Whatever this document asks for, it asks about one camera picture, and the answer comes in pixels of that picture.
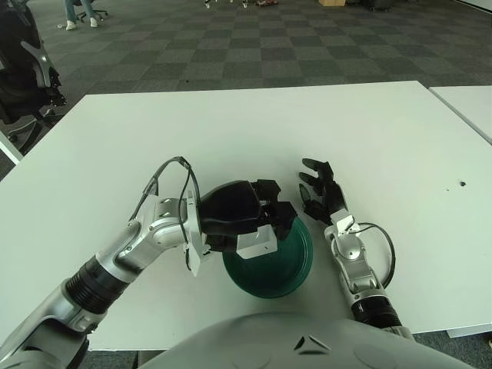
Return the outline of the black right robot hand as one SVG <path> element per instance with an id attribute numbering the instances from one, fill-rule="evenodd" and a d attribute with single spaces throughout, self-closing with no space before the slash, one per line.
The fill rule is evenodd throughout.
<path id="1" fill-rule="evenodd" d="M 304 184 L 299 184 L 304 213 L 316 221 L 332 225 L 331 215 L 342 209 L 347 210 L 341 187 L 334 180 L 334 172 L 327 161 L 303 158 L 302 164 L 315 171 L 317 177 L 300 172 L 299 178 L 306 185 L 311 186 L 313 192 L 320 198 L 320 200 L 313 199 L 308 188 Z"/>

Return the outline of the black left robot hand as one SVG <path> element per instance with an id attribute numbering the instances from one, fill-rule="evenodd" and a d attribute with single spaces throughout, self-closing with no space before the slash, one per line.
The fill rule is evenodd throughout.
<path id="1" fill-rule="evenodd" d="M 208 192 L 198 206 L 206 244 L 215 252 L 235 252 L 242 238 L 261 230 L 285 240 L 298 214 L 291 202 L 278 199 L 280 192 L 271 179 L 232 181 Z"/>

